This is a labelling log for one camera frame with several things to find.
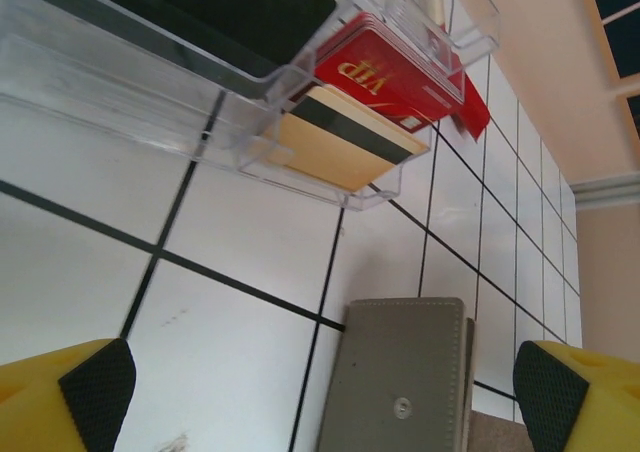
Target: yellow object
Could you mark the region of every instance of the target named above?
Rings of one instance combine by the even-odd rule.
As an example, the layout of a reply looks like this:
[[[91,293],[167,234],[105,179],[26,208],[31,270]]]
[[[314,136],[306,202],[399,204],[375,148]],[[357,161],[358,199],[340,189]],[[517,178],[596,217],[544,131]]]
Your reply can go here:
[[[95,436],[88,437],[86,434],[83,436],[82,427],[78,424],[87,425],[86,431],[93,427],[92,420],[102,421],[103,405],[96,405],[95,402],[104,402],[102,398],[105,393],[116,393],[113,385],[103,380],[104,374],[111,372],[110,366],[105,367],[105,363],[114,363],[115,366],[120,367],[119,371],[124,364],[126,369],[124,380],[127,381],[128,386],[123,388],[122,380],[115,381],[116,388],[124,389],[121,397],[115,396],[115,401],[118,401],[116,409],[121,410],[121,401],[126,400],[124,406],[126,412],[131,399],[127,389],[130,388],[131,392],[133,390],[131,381],[135,382],[135,367],[128,346],[121,342],[124,341],[95,340],[1,366],[0,450],[10,452],[90,451],[91,447],[87,447],[86,444],[91,444],[92,439],[95,443]],[[83,367],[83,364],[88,364],[89,367]],[[103,390],[96,393],[96,385]],[[117,432],[115,437],[110,437],[113,435],[113,424],[117,422],[117,419],[114,420],[112,405],[106,405],[108,409],[106,433],[104,426],[97,427],[98,433],[101,434],[99,440],[107,444],[111,441],[115,443],[115,437],[117,437]],[[124,414],[121,415],[120,422],[116,425],[117,431],[124,417]]]
[[[640,364],[536,342],[589,382],[564,452],[640,452]]]

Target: red card box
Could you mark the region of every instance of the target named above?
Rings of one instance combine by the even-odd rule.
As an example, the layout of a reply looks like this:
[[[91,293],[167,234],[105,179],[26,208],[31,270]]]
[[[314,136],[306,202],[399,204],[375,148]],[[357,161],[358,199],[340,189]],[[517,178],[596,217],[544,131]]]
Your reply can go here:
[[[408,132],[455,113],[459,100],[429,75],[426,59],[362,12],[318,50],[316,77]]]

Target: transparent acrylic card holder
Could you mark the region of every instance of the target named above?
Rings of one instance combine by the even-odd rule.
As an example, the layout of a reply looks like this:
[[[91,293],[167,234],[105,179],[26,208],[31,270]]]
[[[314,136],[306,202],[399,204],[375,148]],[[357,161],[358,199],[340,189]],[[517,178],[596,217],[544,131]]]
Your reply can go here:
[[[460,71],[472,63],[474,53],[480,54],[477,59],[497,46],[497,36],[482,35],[490,27],[469,30],[454,40],[413,0],[336,0],[335,14],[291,64],[267,78],[232,70],[246,80],[272,84],[260,99],[250,99],[40,0],[2,2],[1,100],[352,210],[397,197],[404,165],[418,156],[357,193],[286,168],[295,151],[278,144],[279,121],[294,105],[289,98],[314,80],[315,49],[360,10],[367,10],[425,57],[433,79],[462,101]],[[429,43],[434,37],[438,50]],[[217,116],[208,128],[214,105]],[[430,145],[430,130],[423,135]]]

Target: white tile wall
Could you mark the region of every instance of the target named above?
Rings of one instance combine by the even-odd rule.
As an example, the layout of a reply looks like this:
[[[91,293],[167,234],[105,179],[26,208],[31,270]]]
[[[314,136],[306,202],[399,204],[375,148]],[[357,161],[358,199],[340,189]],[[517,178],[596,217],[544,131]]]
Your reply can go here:
[[[518,99],[507,78],[493,58],[489,65],[489,98],[491,117],[498,124],[511,146],[518,147]]]
[[[551,263],[561,271],[563,267],[562,220],[546,197],[542,198],[542,222],[542,250]]]
[[[476,379],[513,393],[515,307],[489,282],[478,287],[478,342]]]
[[[513,420],[513,400],[482,387],[473,387],[473,410],[501,419]]]
[[[6,102],[0,116],[2,180],[156,241],[187,159]]]
[[[561,213],[562,200],[560,189],[560,171],[556,165],[551,152],[541,143],[542,147],[542,190],[553,205],[556,212]]]
[[[531,172],[534,180],[538,184],[542,184],[540,136],[522,104],[519,104],[518,114],[518,155]]]
[[[517,214],[516,167],[518,157],[494,124],[486,130],[487,152],[484,183],[507,209],[511,217]]]
[[[295,452],[315,450],[340,335],[336,330],[320,326],[304,397],[300,427],[295,438],[293,449]]]
[[[477,265],[482,184],[444,141],[435,160],[429,227]]]
[[[544,261],[544,324],[565,340],[564,286],[562,276]]]
[[[480,270],[510,297],[516,292],[516,223],[489,194],[482,207]]]
[[[424,256],[422,297],[458,297],[468,317],[476,311],[478,274],[433,237],[427,240]]]
[[[417,296],[424,236],[423,229],[390,204],[347,211],[324,315],[341,322],[353,300]]]
[[[566,282],[564,288],[564,304],[567,313],[567,343],[574,347],[582,347],[580,296],[567,286]]]
[[[0,364],[116,337],[149,258],[6,195],[0,244]]]
[[[531,240],[542,247],[542,191],[518,162],[518,222]]]
[[[167,249],[317,310],[338,212],[310,198],[200,167]]]
[[[518,230],[516,297],[519,304],[538,320],[543,320],[542,253]]]
[[[578,270],[578,242],[569,229],[562,228],[564,247],[564,277],[575,290],[580,290],[580,274]]]
[[[286,450],[313,322],[166,262],[145,302],[116,450]]]
[[[118,450],[180,439],[306,452],[345,305],[457,296],[478,323],[474,408],[511,419],[516,346],[581,343],[575,202],[497,63],[469,76],[488,89],[482,138],[443,120],[397,203],[342,222],[336,207],[205,166],[179,196],[184,158],[0,104],[0,330],[24,337],[0,361],[117,336],[129,316],[138,384]],[[164,250],[149,245],[165,225]]]

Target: gray leather case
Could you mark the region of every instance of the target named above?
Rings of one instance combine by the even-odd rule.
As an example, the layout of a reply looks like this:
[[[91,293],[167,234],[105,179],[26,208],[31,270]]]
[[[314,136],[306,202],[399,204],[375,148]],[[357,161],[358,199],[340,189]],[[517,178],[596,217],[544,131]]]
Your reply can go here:
[[[460,451],[469,340],[460,299],[353,302],[318,451]]]

